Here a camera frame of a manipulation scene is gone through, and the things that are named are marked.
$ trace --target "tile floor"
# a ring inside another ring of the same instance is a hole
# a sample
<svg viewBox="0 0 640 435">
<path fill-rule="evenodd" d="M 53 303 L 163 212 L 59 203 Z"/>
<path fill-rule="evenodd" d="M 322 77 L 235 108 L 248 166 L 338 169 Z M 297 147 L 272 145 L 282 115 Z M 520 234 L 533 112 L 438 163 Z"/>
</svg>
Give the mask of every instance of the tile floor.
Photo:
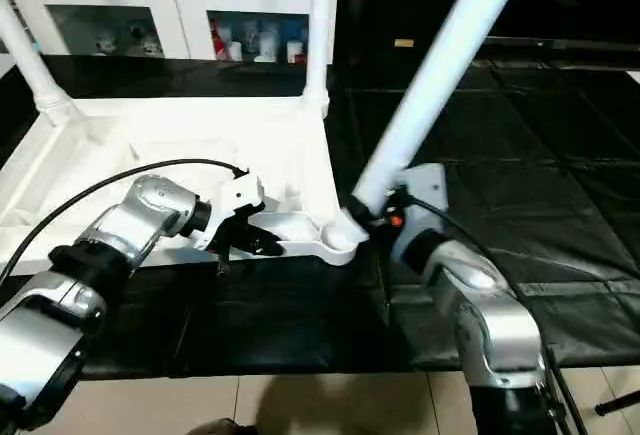
<svg viewBox="0 0 640 435">
<path fill-rule="evenodd" d="M 640 405 L 604 418 L 596 403 L 640 389 L 640 366 L 565 370 L 590 435 L 640 435 Z M 459 372 L 245 376 L 80 384 L 37 435 L 183 435 L 230 417 L 263 435 L 475 434 Z"/>
</svg>

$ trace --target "black cable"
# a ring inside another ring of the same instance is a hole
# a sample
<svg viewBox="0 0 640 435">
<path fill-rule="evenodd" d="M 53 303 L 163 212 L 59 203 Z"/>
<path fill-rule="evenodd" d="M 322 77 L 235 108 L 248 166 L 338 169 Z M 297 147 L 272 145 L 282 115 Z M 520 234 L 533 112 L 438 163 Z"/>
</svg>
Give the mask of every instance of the black cable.
<svg viewBox="0 0 640 435">
<path fill-rule="evenodd" d="M 0 285 L 2 285 L 6 280 L 6 278 L 11 274 L 16 264 L 20 260 L 20 257 L 22 256 L 22 254 L 25 252 L 25 250 L 31 244 L 31 242 L 33 242 L 33 240 L 38 236 L 38 234 L 42 230 L 44 230 L 47 227 L 47 225 L 49 225 L 56 217 L 60 216 L 60 214 L 63 213 L 68 208 L 72 207 L 82 199 L 88 197 L 93 192 L 96 192 L 101 188 L 106 187 L 107 185 L 110 185 L 114 182 L 130 177 L 131 175 L 137 175 L 138 173 L 147 172 L 155 168 L 169 167 L 173 165 L 188 165 L 188 164 L 214 165 L 216 167 L 226 168 L 227 170 L 231 170 L 233 172 L 234 177 L 236 178 L 247 174 L 247 172 L 239 169 L 238 167 L 235 167 L 229 163 L 218 162 L 217 160 L 209 160 L 206 158 L 180 158 L 176 160 L 165 160 L 163 162 L 156 162 L 156 163 L 150 163 L 148 165 L 142 165 L 140 167 L 132 168 L 131 170 L 127 170 L 125 172 L 118 173 L 117 175 L 114 175 L 112 177 L 106 178 L 101 182 L 96 183 L 95 185 L 91 185 L 86 190 L 80 192 L 76 196 L 64 202 L 58 208 L 53 210 L 49 215 L 44 217 L 40 221 L 40 223 L 38 223 L 35 227 L 33 227 L 33 230 L 31 230 L 29 234 L 24 238 L 22 243 L 18 245 L 18 248 L 16 249 L 16 251 L 13 252 L 13 255 L 11 256 L 7 264 L 2 269 L 2 272 L 0 273 Z"/>
<path fill-rule="evenodd" d="M 588 435 L 587 433 L 587 429 L 584 426 L 584 422 L 582 420 L 582 417 L 580 416 L 580 412 L 578 411 L 578 407 L 576 405 L 575 400 L 573 399 L 573 395 L 571 394 L 571 390 L 569 390 L 566 381 L 564 380 L 564 377 L 562 376 L 562 373 L 560 372 L 560 369 L 558 367 L 558 364 L 556 362 L 555 356 L 553 354 L 553 351 L 551 350 L 549 343 L 548 343 L 548 339 L 546 336 L 546 333 L 544 332 L 544 329 L 542 327 L 542 325 L 540 324 L 540 322 L 538 321 L 535 312 L 533 311 L 532 307 L 529 304 L 529 299 L 528 297 L 524 294 L 524 292 L 522 291 L 522 289 L 518 286 L 517 283 L 515 283 L 513 281 L 513 279 L 511 278 L 511 276 L 509 275 L 509 272 L 507 270 L 504 269 L 504 267 L 501 267 L 500 264 L 498 263 L 498 261 L 496 260 L 496 258 L 493 256 L 493 254 L 491 253 L 491 251 L 484 246 L 482 243 L 480 243 L 478 241 L 478 239 L 476 237 L 474 237 L 471 233 L 469 233 L 469 231 L 461 224 L 459 223 L 457 220 L 455 220 L 453 217 L 451 217 L 451 215 L 449 215 L 446 212 L 443 212 L 442 210 L 440 210 L 437 207 L 434 207 L 433 205 L 431 205 L 428 202 L 425 202 L 424 200 L 420 200 L 410 194 L 406 194 L 406 199 L 405 199 L 406 203 L 409 205 L 417 205 L 420 208 L 423 208 L 431 213 L 433 213 L 434 215 L 440 217 L 442 220 L 446 221 L 449 225 L 455 227 L 460 233 L 462 233 L 462 235 L 464 235 L 465 238 L 467 238 L 473 245 L 475 245 L 478 249 L 478 251 L 480 252 L 480 254 L 485 257 L 487 260 L 489 260 L 491 263 L 493 263 L 493 265 L 495 265 L 495 267 L 498 269 L 498 271 L 500 273 L 502 273 L 502 275 L 504 276 L 505 281 L 507 282 L 507 285 L 509 286 L 509 288 L 511 289 L 511 291 L 514 293 L 516 299 L 522 304 L 522 306 L 527 309 L 529 311 L 529 313 L 531 314 L 531 317 L 533 317 L 533 320 L 536 322 L 536 324 L 538 325 L 538 329 L 540 330 L 540 341 L 542 342 L 542 347 L 543 347 L 543 358 L 545 361 L 545 378 L 547 379 L 547 384 L 550 383 L 550 377 L 548 376 L 549 371 L 551 373 L 553 373 L 554 377 L 556 378 L 557 382 L 558 382 L 558 386 L 560 387 L 560 391 L 562 392 L 562 396 L 565 399 L 565 402 L 568 405 L 569 411 L 571 412 L 571 416 L 575 421 L 576 424 L 576 429 L 578 430 L 578 434 L 579 435 Z M 554 402 L 558 402 L 557 399 L 555 399 L 555 393 L 553 391 L 553 387 L 551 385 L 548 386 L 548 389 L 550 391 L 551 396 L 553 397 L 553 401 Z M 560 428 L 562 429 L 563 433 L 566 427 L 566 423 L 565 424 L 559 424 Z"/>
</svg>

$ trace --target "black tablecloth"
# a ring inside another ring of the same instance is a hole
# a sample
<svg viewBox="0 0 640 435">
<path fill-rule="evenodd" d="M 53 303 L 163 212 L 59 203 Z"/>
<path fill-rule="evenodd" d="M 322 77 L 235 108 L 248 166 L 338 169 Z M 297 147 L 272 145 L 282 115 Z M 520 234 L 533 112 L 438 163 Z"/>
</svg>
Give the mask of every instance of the black tablecloth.
<svg viewBox="0 0 640 435">
<path fill-rule="evenodd" d="M 76 98 L 299 95 L 293 67 L 48 57 Z M 340 196 L 400 98 L 334 76 L 325 121 Z M 0 80 L 0 157 L 32 123 L 14 69 Z M 446 167 L 450 213 L 533 297 L 563 366 L 640 361 L 640 86 L 622 72 L 471 68 L 414 164 Z M 416 278 L 363 245 L 314 258 L 140 270 L 87 378 L 455 368 L 449 327 Z M 27 277 L 12 277 L 2 299 Z"/>
</svg>

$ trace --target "white plastic frame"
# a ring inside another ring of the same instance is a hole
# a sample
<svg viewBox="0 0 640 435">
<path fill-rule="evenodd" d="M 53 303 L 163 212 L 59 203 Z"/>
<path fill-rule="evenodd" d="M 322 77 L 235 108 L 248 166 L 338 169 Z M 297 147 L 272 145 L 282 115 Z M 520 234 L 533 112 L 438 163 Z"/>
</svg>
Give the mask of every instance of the white plastic frame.
<svg viewBox="0 0 640 435">
<path fill-rule="evenodd" d="M 0 37 L 40 113 L 0 170 L 0 264 L 38 220 L 88 185 L 134 165 L 184 157 L 248 167 L 268 197 L 269 212 L 260 214 L 257 223 L 277 225 L 279 235 L 295 245 L 290 255 L 324 254 L 329 263 L 348 262 L 355 243 L 329 247 L 322 238 L 323 227 L 339 214 L 323 124 L 329 102 L 331 0 L 311 0 L 311 7 L 307 84 L 300 97 L 73 100 L 32 50 L 8 0 L 0 0 Z M 211 167 L 157 172 L 205 199 L 214 197 L 219 183 L 229 177 Z M 118 203 L 128 188 L 123 183 L 60 217 L 32 243 L 14 273 L 46 269 L 51 248 L 71 243 L 102 210 Z M 165 240 L 145 265 L 213 257 L 190 244 L 180 237 Z"/>
</svg>

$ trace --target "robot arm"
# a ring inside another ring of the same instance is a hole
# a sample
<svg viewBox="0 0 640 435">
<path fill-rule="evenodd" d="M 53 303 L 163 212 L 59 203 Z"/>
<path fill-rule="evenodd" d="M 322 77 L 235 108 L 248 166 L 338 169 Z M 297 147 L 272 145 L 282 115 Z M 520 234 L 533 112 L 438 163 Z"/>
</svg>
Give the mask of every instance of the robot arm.
<svg viewBox="0 0 640 435">
<path fill-rule="evenodd" d="M 452 325 L 479 434 L 555 434 L 538 326 L 486 258 L 425 231 L 404 260 Z"/>
<path fill-rule="evenodd" d="M 264 208 L 262 199 L 252 174 L 223 184 L 211 202 L 146 175 L 73 245 L 54 248 L 51 268 L 0 308 L 0 433 L 35 429 L 55 415 L 77 383 L 91 334 L 161 237 L 189 236 L 202 250 L 234 245 L 280 254 L 277 237 L 246 230 L 246 218 Z"/>
</svg>

